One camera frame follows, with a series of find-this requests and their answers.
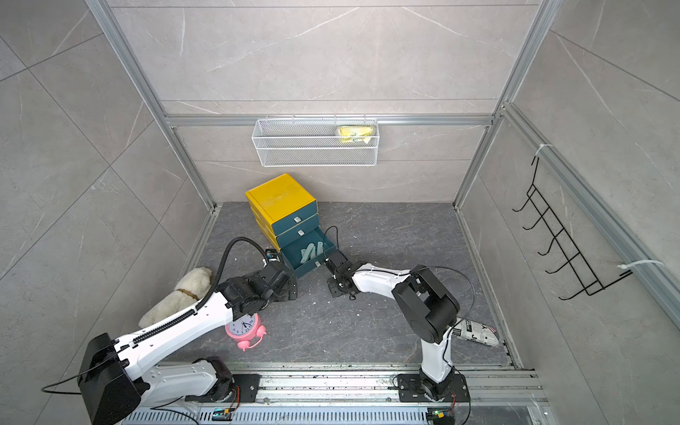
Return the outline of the teal top drawer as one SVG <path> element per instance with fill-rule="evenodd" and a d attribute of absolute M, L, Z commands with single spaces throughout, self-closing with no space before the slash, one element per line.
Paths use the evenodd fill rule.
<path fill-rule="evenodd" d="M 312 218 L 315 214 L 318 214 L 317 202 L 312 201 L 273 223 L 272 230 L 274 230 L 276 236 L 283 235 L 283 233 L 289 231 L 291 228 L 295 228 L 295 226 L 303 221 Z"/>

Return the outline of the teal drawer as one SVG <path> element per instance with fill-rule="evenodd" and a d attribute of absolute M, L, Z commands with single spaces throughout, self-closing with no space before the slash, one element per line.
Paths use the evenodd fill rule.
<path fill-rule="evenodd" d="M 282 254 L 287 266 L 297 278 L 301 278 L 322 266 L 335 250 L 336 245 L 317 227 L 284 246 Z"/>
<path fill-rule="evenodd" d="M 276 236 L 276 242 L 278 243 L 278 247 L 283 248 L 289 244 L 292 244 L 293 242 L 297 241 L 301 237 L 304 237 L 305 235 L 312 232 L 319 226 L 320 221 L 318 214 L 315 214 L 314 216 L 308 218 L 305 221 L 301 221 L 301 223 L 296 224 L 292 228 Z"/>
<path fill-rule="evenodd" d="M 283 235 L 283 233 L 289 231 L 291 228 L 295 228 L 295 226 L 303 221 L 312 218 L 315 214 L 318 214 L 317 202 L 312 201 L 273 223 L 272 230 L 274 230 L 276 236 Z"/>

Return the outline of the yellow drawer cabinet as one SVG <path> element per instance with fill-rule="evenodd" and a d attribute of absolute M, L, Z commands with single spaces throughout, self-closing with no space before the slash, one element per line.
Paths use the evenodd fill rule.
<path fill-rule="evenodd" d="M 245 193 L 255 220 L 276 249 L 272 224 L 312 201 L 317 200 L 289 174 L 280 175 Z"/>

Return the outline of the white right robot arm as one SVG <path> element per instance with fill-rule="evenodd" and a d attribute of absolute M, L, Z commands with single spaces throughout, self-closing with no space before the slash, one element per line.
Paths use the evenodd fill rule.
<path fill-rule="evenodd" d="M 353 262 L 341 251 L 327 256 L 325 266 L 331 273 L 329 289 L 333 296 L 373 293 L 392 299 L 421 339 L 419 371 L 396 377 L 401 402 L 469 402 L 466 378 L 451 360 L 451 339 L 459 322 L 460 304 L 429 267 L 392 270 Z"/>

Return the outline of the teal bottom drawer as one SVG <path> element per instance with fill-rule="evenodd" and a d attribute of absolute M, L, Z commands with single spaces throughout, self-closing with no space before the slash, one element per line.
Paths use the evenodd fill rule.
<path fill-rule="evenodd" d="M 282 254 L 287 266 L 297 278 L 301 278 L 322 266 L 335 250 L 336 245 L 317 227 L 284 246 Z"/>

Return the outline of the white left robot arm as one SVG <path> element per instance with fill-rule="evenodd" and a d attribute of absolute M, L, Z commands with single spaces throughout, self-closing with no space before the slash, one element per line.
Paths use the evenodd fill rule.
<path fill-rule="evenodd" d="M 297 297 L 297 278 L 282 262 L 217 283 L 205 299 L 159 323 L 119 338 L 104 333 L 88 343 L 77 378 L 93 424 L 116 424 L 142 404 L 189 398 L 221 401 L 232 393 L 230 370 L 217 357 L 163 365 L 200 336 L 277 301 Z"/>

